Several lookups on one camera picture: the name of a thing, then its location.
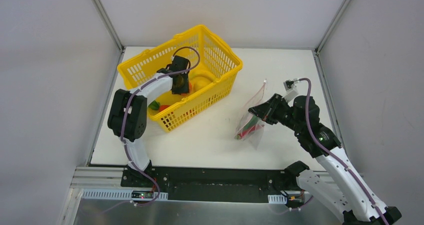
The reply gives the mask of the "yellow lemon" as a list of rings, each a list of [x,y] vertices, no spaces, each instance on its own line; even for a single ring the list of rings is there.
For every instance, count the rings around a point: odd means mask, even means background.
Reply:
[[[191,85],[194,92],[197,92],[204,87],[208,86],[212,81],[204,76],[197,76],[191,80]]]

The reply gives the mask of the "dark green cucumber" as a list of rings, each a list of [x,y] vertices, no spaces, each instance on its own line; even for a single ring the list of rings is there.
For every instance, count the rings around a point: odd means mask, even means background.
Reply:
[[[260,118],[258,118],[257,116],[255,116],[255,115],[253,115],[250,119],[249,119],[249,121],[247,122],[247,124],[244,126],[246,129],[249,129],[249,128],[251,128],[251,127],[255,127],[256,126],[256,124],[258,123],[258,122],[260,122],[261,121],[261,119]]]

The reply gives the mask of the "clear zip top bag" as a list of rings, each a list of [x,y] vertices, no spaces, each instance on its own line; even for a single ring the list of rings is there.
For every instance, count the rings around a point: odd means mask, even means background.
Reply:
[[[265,79],[260,89],[244,104],[237,116],[238,123],[234,133],[235,140],[249,144],[255,150],[258,149],[263,137],[265,123],[256,115],[248,112],[248,109],[263,102],[266,86],[267,80]]]

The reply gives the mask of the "orange tangerine with leaf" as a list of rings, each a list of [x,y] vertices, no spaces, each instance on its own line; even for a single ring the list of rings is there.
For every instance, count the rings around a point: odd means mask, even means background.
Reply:
[[[149,105],[148,108],[153,110],[153,111],[159,111],[161,107],[161,104],[159,102],[157,102],[156,100],[152,101]]]

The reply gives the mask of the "red chili pepper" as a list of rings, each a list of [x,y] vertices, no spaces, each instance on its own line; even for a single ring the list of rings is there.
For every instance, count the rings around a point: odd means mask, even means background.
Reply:
[[[247,128],[245,130],[242,130],[240,133],[237,133],[234,138],[236,140],[246,139],[249,134],[252,134],[252,133],[254,133],[257,130],[262,129],[263,127],[264,127],[264,125],[258,125],[258,124],[257,125],[254,125],[254,126],[251,126],[251,127]]]

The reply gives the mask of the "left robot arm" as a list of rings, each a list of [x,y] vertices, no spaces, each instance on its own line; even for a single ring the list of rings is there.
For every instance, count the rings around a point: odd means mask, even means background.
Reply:
[[[147,82],[131,90],[118,89],[113,96],[107,126],[122,142],[128,166],[136,170],[133,180],[140,187],[149,186],[153,180],[153,174],[146,170],[151,159],[142,139],[149,105],[167,92],[188,94],[190,69],[191,62],[187,58],[174,55],[171,63],[159,69]]]

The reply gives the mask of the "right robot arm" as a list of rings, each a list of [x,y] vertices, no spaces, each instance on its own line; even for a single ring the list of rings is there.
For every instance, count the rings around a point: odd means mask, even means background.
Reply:
[[[402,217],[366,185],[331,129],[320,123],[320,108],[313,97],[294,98],[289,105],[279,94],[250,107],[262,121],[280,123],[294,132],[301,147],[328,172],[337,188],[326,184],[307,165],[297,161],[285,168],[284,185],[301,188],[325,205],[344,225],[393,225]]]

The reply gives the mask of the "yellow plastic basket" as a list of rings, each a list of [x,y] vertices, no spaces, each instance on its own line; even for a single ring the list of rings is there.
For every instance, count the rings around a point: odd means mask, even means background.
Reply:
[[[186,95],[166,92],[156,101],[160,105],[170,105],[169,108],[162,112],[147,109],[148,117],[165,132],[174,130],[226,97],[232,90],[238,71],[243,67],[243,62],[224,40],[205,25],[199,24],[119,64],[117,71],[125,87],[131,90],[147,82],[159,69],[171,63],[172,55],[179,48],[182,50],[177,55],[190,60],[194,67],[188,74],[190,92]],[[194,91],[191,80],[199,76],[212,82]]]

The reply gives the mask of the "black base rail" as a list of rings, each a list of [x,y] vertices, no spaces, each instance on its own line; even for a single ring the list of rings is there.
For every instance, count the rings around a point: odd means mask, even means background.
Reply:
[[[286,170],[168,167],[149,165],[143,176],[124,167],[122,187],[160,191],[172,201],[267,203],[270,196],[295,206],[306,192]]]

